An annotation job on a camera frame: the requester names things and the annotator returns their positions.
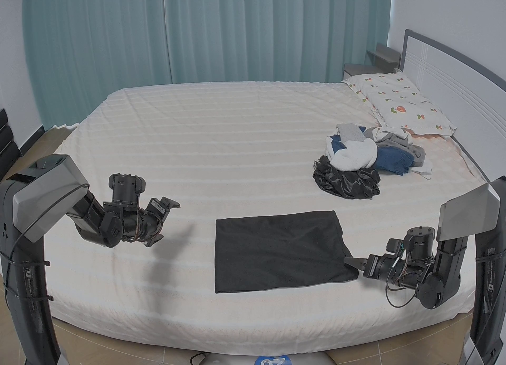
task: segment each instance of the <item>patterned pillowcase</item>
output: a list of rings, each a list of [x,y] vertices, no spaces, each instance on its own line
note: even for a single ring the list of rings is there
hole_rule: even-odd
[[[402,72],[354,75],[343,81],[372,110],[383,127],[408,128],[414,134],[451,136],[455,126]]]

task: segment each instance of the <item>folded black cloth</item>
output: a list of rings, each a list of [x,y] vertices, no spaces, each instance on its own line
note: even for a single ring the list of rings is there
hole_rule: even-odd
[[[379,173],[375,168],[361,168],[358,171],[339,171],[322,155],[314,163],[313,178],[321,190],[345,199],[370,199],[380,194]]]
[[[263,291],[355,280],[335,212],[216,221],[215,292]]]

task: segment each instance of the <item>white headboard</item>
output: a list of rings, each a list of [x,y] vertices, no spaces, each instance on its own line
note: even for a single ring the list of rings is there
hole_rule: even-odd
[[[453,138],[484,175],[506,175],[506,81],[469,57],[406,30],[401,70],[457,127]]]

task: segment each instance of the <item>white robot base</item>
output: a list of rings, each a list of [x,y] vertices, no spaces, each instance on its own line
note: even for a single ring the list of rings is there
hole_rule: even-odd
[[[325,352],[287,356],[228,356],[209,354],[200,365],[335,365]]]

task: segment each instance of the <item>tiled floor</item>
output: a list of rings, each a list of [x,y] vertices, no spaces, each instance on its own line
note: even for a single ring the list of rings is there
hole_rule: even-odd
[[[66,128],[54,128],[16,162],[6,177],[53,153],[69,135]],[[70,365],[188,365],[196,351],[181,350],[115,340],[90,333],[54,320],[58,342],[65,348]],[[328,354],[337,364],[349,365],[456,365],[465,333],[471,326],[470,314],[400,336],[354,347],[340,348]],[[20,347],[10,313],[0,299],[0,363],[22,365]]]

